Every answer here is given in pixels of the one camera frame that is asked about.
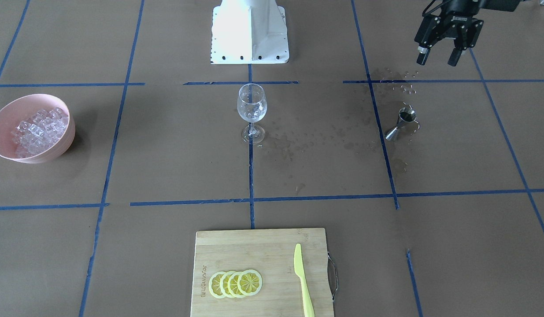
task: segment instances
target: metal jigger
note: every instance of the metal jigger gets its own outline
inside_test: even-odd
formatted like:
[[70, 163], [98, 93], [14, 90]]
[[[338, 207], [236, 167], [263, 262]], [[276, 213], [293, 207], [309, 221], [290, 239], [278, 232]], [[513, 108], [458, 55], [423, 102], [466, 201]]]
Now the metal jigger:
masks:
[[409, 108], [401, 108], [401, 110], [399, 110], [399, 119], [397, 119], [397, 125], [386, 133], [385, 139], [389, 141], [395, 140], [400, 128], [404, 127], [406, 124], [410, 124], [411, 122], [417, 122], [416, 120], [417, 113], [415, 112], [415, 110], [413, 110], [411, 105], [409, 105]]

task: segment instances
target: plastic knife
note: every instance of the plastic knife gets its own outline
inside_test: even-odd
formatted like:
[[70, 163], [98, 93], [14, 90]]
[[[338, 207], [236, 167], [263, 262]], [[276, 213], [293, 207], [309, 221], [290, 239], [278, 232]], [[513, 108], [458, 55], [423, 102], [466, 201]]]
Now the plastic knife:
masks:
[[307, 288], [307, 280], [305, 279], [305, 271], [303, 270], [303, 257], [301, 255], [301, 245], [296, 244], [296, 251], [293, 254], [293, 270], [301, 280], [301, 294], [303, 297], [303, 314], [305, 317], [315, 317], [309, 289]]

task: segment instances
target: glass stem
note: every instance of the glass stem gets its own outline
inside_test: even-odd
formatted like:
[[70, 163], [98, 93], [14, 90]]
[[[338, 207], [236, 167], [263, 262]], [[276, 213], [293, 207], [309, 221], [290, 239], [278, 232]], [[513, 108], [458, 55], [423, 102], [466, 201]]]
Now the glass stem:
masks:
[[254, 135], [256, 134], [256, 129], [254, 128], [254, 124], [251, 122], [248, 124], [250, 126], [249, 130], [248, 130], [248, 134], [249, 135]]

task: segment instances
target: cutting board handle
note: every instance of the cutting board handle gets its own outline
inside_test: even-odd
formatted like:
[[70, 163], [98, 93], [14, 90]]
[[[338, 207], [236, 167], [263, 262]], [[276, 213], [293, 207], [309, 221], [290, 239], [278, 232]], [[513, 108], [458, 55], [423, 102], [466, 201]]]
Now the cutting board handle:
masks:
[[338, 269], [337, 269], [337, 265], [334, 263], [334, 260], [333, 258], [330, 256], [330, 252], [327, 251], [326, 252], [326, 256], [328, 257], [328, 263], [327, 263], [327, 271], [332, 268], [332, 275], [334, 275], [334, 289], [333, 287], [331, 286], [331, 282], [330, 282], [330, 277], [331, 277], [331, 273], [328, 273], [328, 279], [329, 279], [329, 287], [330, 287], [330, 293], [333, 295], [333, 303], [334, 303], [334, 298], [336, 297], [337, 295], [337, 291], [338, 291]]

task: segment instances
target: blue tape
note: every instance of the blue tape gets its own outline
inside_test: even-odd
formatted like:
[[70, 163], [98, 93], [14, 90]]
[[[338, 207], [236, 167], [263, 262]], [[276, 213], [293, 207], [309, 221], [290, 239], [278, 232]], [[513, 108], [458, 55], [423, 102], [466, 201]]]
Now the blue tape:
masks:
[[252, 64], [248, 64], [248, 82], [252, 82]]
[[377, 108], [376, 96], [374, 95], [374, 88], [372, 85], [372, 78], [370, 76], [370, 69], [368, 67], [368, 59], [366, 57], [366, 51], [364, 49], [364, 41], [362, 40], [362, 31], [360, 31], [360, 25], [358, 24], [358, 15], [356, 14], [356, 6], [354, 0], [352, 2], [352, 11], [354, 13], [354, 22], [356, 23], [356, 30], [358, 31], [358, 40], [360, 41], [360, 48], [362, 49], [362, 58], [364, 60], [364, 67], [366, 70], [366, 76], [368, 78], [368, 85], [370, 88], [370, 95], [372, 97], [372, 103], [374, 106], [374, 113], [376, 114], [376, 122], [379, 130], [379, 139], [383, 149], [383, 157], [385, 158], [385, 165], [387, 168], [387, 176], [389, 177], [389, 183], [391, 185], [391, 192], [393, 193], [393, 200], [395, 202], [395, 209], [399, 209], [399, 201], [397, 201], [397, 193], [395, 191], [395, 184], [393, 182], [393, 174], [391, 172], [391, 165], [389, 164], [389, 157], [387, 156], [387, 148], [385, 146], [385, 138], [383, 137], [383, 130], [381, 127], [381, 121], [379, 120], [379, 112]]
[[22, 28], [22, 24], [23, 24], [23, 21], [25, 20], [25, 16], [27, 14], [27, 9], [29, 8], [30, 2], [31, 0], [27, 0], [26, 6], [23, 8], [22, 16], [19, 19], [18, 27], [15, 29], [14, 37], [11, 39], [10, 46], [7, 48], [6, 56], [4, 56], [4, 60], [2, 61], [2, 66], [0, 66], [0, 77], [2, 77], [2, 72], [4, 72], [7, 59], [10, 57], [11, 49], [14, 46], [15, 40], [18, 38], [19, 30]]
[[531, 192], [544, 192], [544, 188], [530, 189]]
[[203, 205], [205, 203], [248, 203], [248, 198], [206, 199], [206, 200], [174, 200], [174, 201], [139, 201], [129, 203], [129, 206], [165, 206], [165, 205]]
[[500, 189], [495, 191], [398, 193], [397, 196], [398, 197], [433, 197], [433, 196], [463, 196], [463, 195], [497, 195], [502, 193], [526, 193], [526, 189]]
[[483, 80], [485, 82], [544, 82], [544, 80]]
[[100, 207], [101, 203], [69, 203], [66, 205], [26, 205], [26, 206], [0, 206], [0, 210], [30, 210], [30, 209], [69, 209]]
[[[544, 188], [530, 189], [531, 192], [544, 192]], [[398, 193], [397, 197], [438, 197], [465, 195], [501, 195], [526, 193], [525, 189], [499, 189], [492, 191], [455, 191], [455, 192], [417, 192]], [[340, 200], [340, 199], [376, 199], [393, 198], [391, 193], [364, 195], [329, 195], [329, 196], [285, 196], [285, 197], [254, 197], [254, 202], [263, 201], [301, 201], [301, 200]], [[249, 203], [250, 198], [207, 199], [207, 200], [175, 200], [175, 201], [140, 201], [129, 203], [130, 206], [160, 206], [160, 205], [196, 205], [202, 203]]]
[[66, 84], [0, 84], [0, 88], [10, 87], [97, 87], [97, 86], [144, 86], [144, 82], [76, 82]]
[[415, 82], [421, 82], [421, 83], [445, 83], [445, 82], [515, 82], [515, 83], [523, 83], [523, 82], [544, 82], [544, 80], [344, 80], [342, 81], [343, 84], [368, 84], [369, 82], [372, 82], [373, 84], [401, 84], [401, 83], [415, 83]]
[[143, 16], [144, 0], [141, 0], [141, 8], [139, 9], [139, 18], [137, 19], [137, 27], [135, 28], [135, 38], [133, 39], [133, 46], [131, 47], [131, 56], [129, 56], [129, 65], [127, 66], [127, 75], [125, 76], [125, 85], [123, 86], [123, 94], [121, 96], [121, 104], [119, 105], [119, 113], [117, 115], [117, 124], [115, 125], [115, 133], [113, 135], [113, 143], [111, 143], [111, 153], [109, 155], [109, 163], [107, 165], [107, 172], [105, 173], [105, 184], [103, 187], [103, 193], [101, 195], [101, 206], [97, 213], [97, 223], [94, 235], [94, 249], [90, 261], [88, 263], [88, 271], [86, 275], [86, 283], [84, 284], [84, 291], [82, 294], [82, 302], [80, 304], [79, 317], [83, 317], [86, 309], [86, 300], [88, 296], [88, 290], [90, 288], [90, 279], [92, 275], [92, 269], [94, 267], [95, 254], [97, 250], [97, 241], [99, 239], [100, 223], [103, 218], [103, 211], [105, 206], [105, 199], [107, 197], [107, 189], [109, 187], [109, 178], [111, 177], [111, 167], [113, 166], [113, 157], [115, 157], [115, 148], [117, 147], [117, 136], [119, 134], [119, 125], [121, 124], [121, 116], [123, 114], [123, 106], [125, 105], [125, 98], [127, 95], [127, 88], [129, 78], [131, 77], [131, 68], [133, 67], [133, 57], [135, 56], [135, 48], [137, 47], [137, 39], [139, 37], [139, 29], [141, 28], [141, 18]]
[[261, 197], [254, 201], [299, 201], [299, 200], [338, 200], [338, 199], [371, 199], [371, 198], [393, 198], [393, 194], [372, 194], [372, 195], [333, 195], [333, 196], [295, 196], [295, 197]]
[[252, 155], [252, 147], [252, 135], [250, 135], [248, 148], [248, 183], [250, 188], [250, 228], [254, 229], [254, 160]]
[[414, 300], [417, 303], [418, 317], [422, 317], [421, 300], [418, 296], [417, 280], [414, 277], [413, 263], [411, 263], [411, 251], [407, 249], [407, 265], [409, 266], [409, 275], [411, 276], [411, 283], [413, 284]]
[[491, 97], [491, 92], [489, 92], [489, 88], [487, 87], [487, 83], [483, 79], [483, 73], [481, 72], [481, 68], [479, 68], [479, 64], [477, 62], [477, 59], [475, 58], [475, 54], [473, 50], [470, 48], [471, 58], [473, 58], [475, 63], [475, 68], [477, 68], [477, 72], [479, 73], [479, 77], [481, 77], [481, 80], [483, 81], [483, 86], [485, 87], [485, 92], [487, 93], [487, 97], [489, 98], [489, 102], [491, 102], [491, 107], [493, 107], [493, 112], [495, 113], [495, 118], [497, 118], [497, 122], [499, 123], [499, 127], [501, 128], [501, 132], [503, 132], [503, 137], [505, 138], [505, 141], [507, 142], [507, 146], [509, 147], [509, 151], [511, 152], [511, 156], [513, 156], [513, 160], [515, 161], [515, 165], [517, 165], [517, 170], [520, 175], [520, 179], [522, 180], [522, 183], [524, 184], [524, 188], [526, 189], [526, 192], [528, 194], [528, 199], [530, 199], [531, 205], [534, 209], [534, 213], [536, 214], [536, 218], [538, 218], [538, 222], [540, 223], [540, 227], [542, 227], [542, 232], [544, 233], [544, 221], [542, 220], [542, 216], [540, 215], [540, 212], [538, 211], [538, 207], [536, 206], [536, 203], [534, 203], [534, 198], [532, 197], [532, 192], [530, 188], [528, 187], [528, 183], [526, 182], [526, 179], [524, 178], [524, 174], [522, 172], [522, 168], [520, 168], [519, 161], [517, 159], [517, 155], [515, 154], [515, 151], [513, 149], [513, 146], [511, 145], [511, 142], [509, 141], [509, 137], [507, 136], [507, 132], [505, 130], [505, 126], [503, 125], [503, 121], [501, 121], [501, 117], [499, 116], [499, 112], [497, 111], [497, 107], [495, 106], [495, 102], [493, 101], [493, 97]]
[[299, 81], [190, 81], [183, 84], [184, 86], [195, 85], [245, 85], [253, 82], [259, 85], [291, 85], [298, 84]]
[[343, 84], [401, 84], [415, 82], [481, 82], [481, 80], [344, 80]]

